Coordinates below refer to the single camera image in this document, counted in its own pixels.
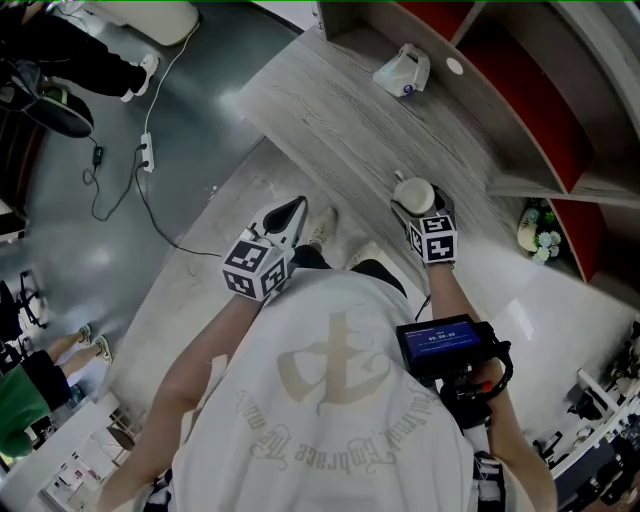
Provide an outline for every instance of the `black cable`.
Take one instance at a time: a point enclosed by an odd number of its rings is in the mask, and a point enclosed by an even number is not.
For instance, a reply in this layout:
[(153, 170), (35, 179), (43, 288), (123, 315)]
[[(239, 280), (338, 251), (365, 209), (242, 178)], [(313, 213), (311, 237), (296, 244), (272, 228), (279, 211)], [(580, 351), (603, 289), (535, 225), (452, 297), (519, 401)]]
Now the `black cable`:
[(431, 302), (431, 294), (427, 295), (427, 298), (424, 299), (422, 306), (420, 306), (420, 309), (418, 310), (418, 314), (416, 315), (416, 319), (415, 319), (416, 322), (418, 321), (418, 318), (420, 318), (420, 314), (424, 311), (424, 308), (426, 308), (430, 302)]
[(151, 224), (153, 224), (153, 227), (158, 232), (158, 234), (162, 238), (164, 238), (165, 241), (171, 247), (173, 247), (175, 249), (179, 249), (180, 251), (188, 252), (190, 254), (197, 254), (197, 255), (200, 255), (200, 256), (215, 256), (216, 258), (222, 258), (221, 254), (216, 254), (215, 252), (199, 252), (199, 251), (192, 251), (191, 249), (185, 249), (184, 247), (180, 247), (164, 231), (162, 231), (160, 226), (158, 226), (158, 222), (156, 221), (156, 218), (153, 215), (153, 212), (151, 211), (151, 207), (149, 206), (149, 202), (148, 202), (147, 198), (145, 197), (144, 193), (142, 192), (142, 187), (140, 187), (140, 181), (138, 181), (138, 169), (141, 169), (143, 167), (144, 167), (143, 165), (140, 165), (140, 166), (138, 166), (136, 168), (136, 171), (134, 173), (134, 177), (136, 179), (136, 185), (138, 186), (138, 192), (140, 192), (140, 197), (142, 198), (142, 202), (144, 203), (145, 207), (147, 208), (147, 212), (149, 212), (149, 217), (151, 218)]
[[(93, 138), (91, 138), (91, 140), (97, 147), (98, 143)], [(138, 146), (136, 148), (135, 153), (133, 154), (133, 163), (131, 164), (131, 171), (129, 173), (129, 181), (127, 183), (127, 188), (124, 189), (124, 192), (120, 195), (120, 197), (118, 198), (118, 201), (116, 201), (116, 204), (109, 210), (107, 215), (104, 217), (98, 217), (95, 213), (96, 201), (98, 200), (98, 196), (100, 195), (100, 183), (98, 183), (98, 178), (96, 178), (96, 173), (98, 172), (98, 166), (97, 165), (93, 166), (93, 172), (91, 172), (91, 170), (89, 170), (88, 168), (82, 171), (82, 181), (84, 182), (85, 185), (88, 186), (88, 185), (91, 185), (92, 183), (96, 184), (96, 195), (94, 196), (93, 203), (91, 204), (91, 216), (94, 219), (99, 220), (100, 222), (107, 222), (111, 217), (111, 215), (113, 215), (113, 213), (118, 209), (118, 207), (120, 206), (120, 203), (122, 203), (122, 201), (127, 196), (129, 191), (131, 190), (131, 185), (133, 184), (133, 176), (137, 170), (136, 161), (138, 160), (138, 150), (140, 149), (140, 147), (141, 146)]]

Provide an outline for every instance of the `display screen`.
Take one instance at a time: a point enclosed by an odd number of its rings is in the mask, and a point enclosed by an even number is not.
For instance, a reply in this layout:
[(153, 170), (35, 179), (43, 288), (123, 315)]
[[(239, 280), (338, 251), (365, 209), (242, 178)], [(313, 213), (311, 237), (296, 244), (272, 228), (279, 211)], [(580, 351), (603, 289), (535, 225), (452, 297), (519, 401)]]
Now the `display screen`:
[(468, 322), (427, 327), (406, 334), (411, 355), (428, 356), (436, 352), (448, 352), (480, 343), (480, 338)]

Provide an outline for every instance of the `floor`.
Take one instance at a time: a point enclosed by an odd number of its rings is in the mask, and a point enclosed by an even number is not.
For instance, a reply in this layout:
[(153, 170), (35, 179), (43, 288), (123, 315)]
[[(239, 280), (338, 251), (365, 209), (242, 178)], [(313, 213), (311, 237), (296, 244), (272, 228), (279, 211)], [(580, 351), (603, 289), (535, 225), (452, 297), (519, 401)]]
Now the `floor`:
[[(199, 3), (198, 9), (200, 28), (165, 80), (149, 121), (156, 169), (148, 176), (147, 190), (158, 223), (177, 240), (262, 138), (229, 98), (296, 36), (247, 4)], [(92, 35), (125, 59), (159, 53), (157, 76), (180, 50), (80, 15)], [(147, 95), (128, 104), (71, 86), (91, 109), (93, 135), (105, 147), (97, 202), (101, 215), (127, 183), (157, 84), (154, 80)], [(44, 291), (50, 327), (36, 333), (40, 346), (91, 322), (94, 332), (107, 334), (117, 350), (173, 252), (153, 230), (135, 191), (108, 222), (91, 217), (94, 188), (85, 187), (81, 178), (91, 152), (88, 140), (53, 133), (46, 138), (28, 198), (28, 237), (0, 247), (2, 277), (11, 286), (18, 272), (29, 267)]]
[[(297, 194), (308, 197), (311, 217), (332, 203), (317, 184), (264, 140), (207, 206), (185, 243), (224, 252), (256, 209)], [(347, 211), (339, 212), (336, 241), (326, 252), (334, 267), (344, 265), (368, 239), (364, 226)], [(487, 267), (488, 272), (497, 272), (506, 261), (501, 251), (506, 250), (492, 250), (494, 263)], [(487, 254), (479, 257), (484, 261)], [(402, 279), (417, 312), (424, 296), (388, 258), (384, 263)], [(456, 273), (469, 272), (474, 265), (460, 260)], [(503, 272), (507, 278), (511, 271)], [(565, 395), (576, 383), (577, 370), (585, 368), (597, 375), (635, 317), (627, 306), (563, 273), (546, 267), (534, 267), (533, 272), (521, 293), (489, 318), (498, 337), (513, 344), (515, 376), (509, 389), (530, 439), (575, 421), (575, 416), (566, 414)], [(135, 414), (147, 411), (169, 365), (230, 296), (222, 284), (218, 259), (172, 254), (125, 336), (105, 388), (110, 387)], [(421, 319), (430, 318), (427, 308)]]

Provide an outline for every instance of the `cable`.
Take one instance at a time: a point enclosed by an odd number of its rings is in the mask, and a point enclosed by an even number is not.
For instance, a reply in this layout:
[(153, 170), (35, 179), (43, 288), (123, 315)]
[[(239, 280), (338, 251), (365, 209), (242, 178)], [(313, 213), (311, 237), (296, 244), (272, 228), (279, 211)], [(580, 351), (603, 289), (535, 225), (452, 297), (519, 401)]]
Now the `cable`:
[(416, 319), (415, 321), (418, 321), (418, 318), (420, 318), (420, 314), (424, 311), (424, 308), (426, 308), (429, 303), (431, 302), (431, 294), (427, 295), (427, 298), (424, 299), (424, 302), (422, 303), (422, 306), (420, 306), (420, 310), (418, 311), (418, 314), (416, 315)]
[(160, 228), (160, 226), (158, 226), (158, 222), (156, 221), (155, 216), (153, 215), (153, 212), (151, 211), (151, 207), (149, 206), (149, 202), (147, 200), (147, 198), (145, 197), (144, 193), (142, 192), (142, 187), (140, 186), (140, 181), (138, 181), (138, 169), (142, 168), (142, 166), (138, 166), (135, 170), (134, 173), (134, 177), (136, 180), (136, 185), (138, 186), (138, 192), (140, 192), (140, 197), (142, 198), (142, 202), (144, 203), (144, 206), (147, 208), (147, 212), (149, 212), (149, 217), (151, 218), (151, 224), (153, 224), (153, 227), (155, 228), (155, 230), (158, 232), (158, 234), (165, 239), (165, 241), (171, 246), (174, 247), (175, 249), (179, 249), (181, 251), (184, 252), (188, 252), (190, 254), (198, 254), (200, 256), (214, 256), (216, 258), (222, 258), (221, 254), (216, 254), (215, 252), (200, 252), (200, 251), (192, 251), (191, 249), (185, 249), (184, 247), (180, 247), (177, 243), (175, 243), (164, 231), (162, 231), (162, 229)]
[[(91, 140), (97, 147), (98, 143), (93, 138), (91, 138)], [(127, 188), (124, 189), (124, 192), (120, 195), (120, 197), (118, 198), (118, 201), (116, 201), (116, 204), (109, 210), (107, 215), (104, 217), (98, 217), (95, 212), (96, 201), (98, 200), (98, 196), (100, 195), (100, 183), (98, 182), (98, 178), (96, 178), (96, 173), (98, 172), (98, 166), (97, 165), (93, 166), (93, 172), (88, 168), (82, 171), (82, 181), (84, 182), (85, 185), (88, 186), (88, 185), (91, 185), (92, 183), (96, 184), (96, 195), (94, 196), (93, 203), (91, 204), (91, 216), (94, 219), (99, 220), (100, 222), (107, 222), (111, 217), (111, 215), (113, 215), (113, 213), (118, 209), (118, 206), (120, 206), (120, 203), (122, 203), (122, 201), (127, 196), (129, 191), (131, 190), (131, 185), (133, 184), (133, 176), (137, 171), (137, 169), (143, 166), (143, 164), (138, 164), (138, 166), (136, 167), (136, 161), (138, 160), (138, 150), (140, 150), (140, 148), (141, 146), (138, 146), (136, 148), (135, 153), (133, 154), (133, 163), (131, 164), (131, 172), (129, 173), (129, 181), (127, 183)]]
[(187, 43), (189, 42), (189, 39), (191, 39), (191, 36), (193, 34), (195, 34), (195, 32), (196, 32), (196, 30), (198, 30), (199, 26), (200, 26), (200, 22), (198, 22), (198, 24), (196, 25), (196, 28), (194, 28), (191, 31), (191, 33), (187, 36), (187, 39), (185, 40), (184, 45), (182, 45), (182, 50), (180, 50), (180, 53), (174, 57), (174, 59), (169, 64), (169, 67), (164, 72), (164, 75), (162, 75), (162, 78), (160, 79), (160, 83), (158, 84), (158, 88), (156, 89), (156, 95), (153, 97), (153, 101), (151, 102), (151, 106), (149, 107), (149, 111), (147, 112), (147, 117), (144, 120), (144, 132), (143, 133), (147, 133), (147, 126), (149, 125), (149, 116), (151, 115), (151, 111), (153, 110), (153, 107), (156, 104), (156, 100), (158, 99), (158, 94), (160, 93), (160, 88), (162, 87), (162, 82), (164, 82), (164, 79), (167, 78), (167, 75), (169, 74), (169, 71), (171, 71), (171, 67), (173, 66), (173, 63), (175, 61), (177, 61), (178, 58), (180, 57), (180, 55), (182, 55), (184, 53), (184, 51), (187, 49)]

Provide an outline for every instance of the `power strip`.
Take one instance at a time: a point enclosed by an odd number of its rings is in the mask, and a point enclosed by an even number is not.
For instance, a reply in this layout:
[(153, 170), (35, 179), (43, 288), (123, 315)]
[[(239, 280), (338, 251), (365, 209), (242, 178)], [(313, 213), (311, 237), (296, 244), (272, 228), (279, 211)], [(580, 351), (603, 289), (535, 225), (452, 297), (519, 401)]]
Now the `power strip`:
[(143, 169), (147, 172), (152, 172), (155, 168), (155, 162), (153, 161), (153, 145), (151, 144), (151, 132), (146, 132), (140, 137), (140, 142), (145, 147), (142, 148), (142, 161), (146, 164)]

